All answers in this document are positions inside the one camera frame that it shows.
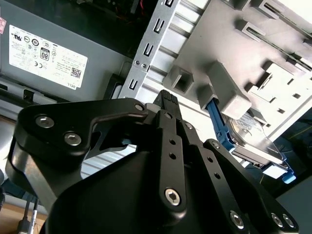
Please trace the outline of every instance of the warning symbol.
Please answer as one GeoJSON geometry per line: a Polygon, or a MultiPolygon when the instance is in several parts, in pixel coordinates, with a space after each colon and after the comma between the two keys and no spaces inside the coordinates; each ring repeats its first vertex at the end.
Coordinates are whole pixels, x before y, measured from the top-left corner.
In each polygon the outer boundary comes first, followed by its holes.
{"type": "Polygon", "coordinates": [[[27,43],[30,42],[29,37],[24,37],[24,41],[27,42],[27,43]]]}

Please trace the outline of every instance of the blue plastic latch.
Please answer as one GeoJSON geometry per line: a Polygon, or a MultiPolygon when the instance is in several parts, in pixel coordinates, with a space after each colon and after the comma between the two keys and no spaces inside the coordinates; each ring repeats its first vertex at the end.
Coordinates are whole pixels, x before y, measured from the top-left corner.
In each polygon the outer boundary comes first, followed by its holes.
{"type": "Polygon", "coordinates": [[[217,140],[231,153],[235,149],[236,145],[231,139],[229,128],[225,125],[214,99],[208,103],[206,109],[210,114],[217,140]]]}
{"type": "Polygon", "coordinates": [[[294,175],[293,169],[291,169],[289,164],[286,162],[286,157],[283,154],[281,155],[283,156],[283,165],[271,162],[268,165],[262,167],[261,170],[262,173],[275,179],[282,176],[282,181],[285,184],[289,184],[296,179],[296,176],[294,175]]]}

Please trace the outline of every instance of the wooden surface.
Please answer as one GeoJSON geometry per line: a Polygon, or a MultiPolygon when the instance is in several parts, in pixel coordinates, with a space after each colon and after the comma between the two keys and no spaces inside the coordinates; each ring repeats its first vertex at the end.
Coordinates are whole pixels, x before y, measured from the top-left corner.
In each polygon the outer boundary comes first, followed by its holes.
{"type": "MultiPolygon", "coordinates": [[[[32,211],[28,212],[28,221],[30,221],[32,211]]],[[[0,212],[0,234],[15,234],[19,221],[24,216],[24,209],[5,203],[0,212]]],[[[39,234],[46,216],[37,214],[36,224],[34,228],[34,234],[39,234]]]]}

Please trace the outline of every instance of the power supply label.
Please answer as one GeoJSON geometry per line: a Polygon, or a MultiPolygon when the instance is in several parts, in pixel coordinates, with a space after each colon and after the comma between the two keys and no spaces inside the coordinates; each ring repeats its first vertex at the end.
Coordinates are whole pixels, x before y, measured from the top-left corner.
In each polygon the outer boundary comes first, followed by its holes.
{"type": "Polygon", "coordinates": [[[10,25],[9,63],[24,71],[76,90],[88,58],[10,25]]]}

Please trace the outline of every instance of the regulatory label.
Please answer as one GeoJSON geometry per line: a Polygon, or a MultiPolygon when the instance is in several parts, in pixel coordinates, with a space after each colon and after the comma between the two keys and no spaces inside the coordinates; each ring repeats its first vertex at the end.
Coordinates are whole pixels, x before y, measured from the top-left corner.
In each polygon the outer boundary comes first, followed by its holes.
{"type": "Polygon", "coordinates": [[[12,66],[76,90],[88,58],[10,25],[9,63],[12,66]]]}
{"type": "Polygon", "coordinates": [[[249,114],[245,113],[242,118],[239,120],[235,120],[240,129],[246,129],[249,132],[261,133],[263,134],[263,129],[259,122],[257,122],[253,117],[249,114]]]}

